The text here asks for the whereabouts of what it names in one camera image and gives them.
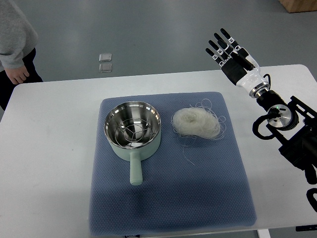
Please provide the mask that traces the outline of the person's bare hand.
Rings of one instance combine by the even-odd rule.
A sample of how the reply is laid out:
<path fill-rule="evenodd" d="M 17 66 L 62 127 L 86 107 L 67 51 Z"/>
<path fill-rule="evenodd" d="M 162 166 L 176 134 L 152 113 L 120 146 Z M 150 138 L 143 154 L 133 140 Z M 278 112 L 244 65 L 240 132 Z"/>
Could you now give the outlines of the person's bare hand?
<path fill-rule="evenodd" d="M 4 70 L 14 85 L 22 84 L 29 77 L 27 68 L 24 65 L 18 68 L 4 68 Z"/>

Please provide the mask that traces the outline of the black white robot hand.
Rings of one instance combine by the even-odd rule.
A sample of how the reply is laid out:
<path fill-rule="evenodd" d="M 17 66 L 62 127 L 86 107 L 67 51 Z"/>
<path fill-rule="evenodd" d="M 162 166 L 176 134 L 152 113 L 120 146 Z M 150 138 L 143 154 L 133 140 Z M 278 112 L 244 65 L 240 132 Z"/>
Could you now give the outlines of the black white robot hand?
<path fill-rule="evenodd" d="M 216 43 L 209 40 L 212 49 L 206 48 L 206 52 L 229 81 L 244 88 L 252 98 L 269 91 L 270 77 L 261 75 L 259 64 L 225 29 L 221 28 L 220 32 L 222 35 L 214 33 Z"/>

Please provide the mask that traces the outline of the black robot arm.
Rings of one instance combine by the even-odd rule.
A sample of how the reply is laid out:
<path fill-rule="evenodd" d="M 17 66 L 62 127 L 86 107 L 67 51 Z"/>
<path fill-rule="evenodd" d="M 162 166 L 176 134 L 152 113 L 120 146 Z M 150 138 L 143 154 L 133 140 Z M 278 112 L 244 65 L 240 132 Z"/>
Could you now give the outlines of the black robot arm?
<path fill-rule="evenodd" d="M 253 134 L 262 140 L 276 138 L 281 143 L 280 154 L 305 172 L 309 184 L 316 185 L 317 113 L 295 96 L 285 103 L 270 89 L 270 75 L 264 78 L 264 85 L 256 87 L 254 97 L 266 115 L 253 123 Z"/>

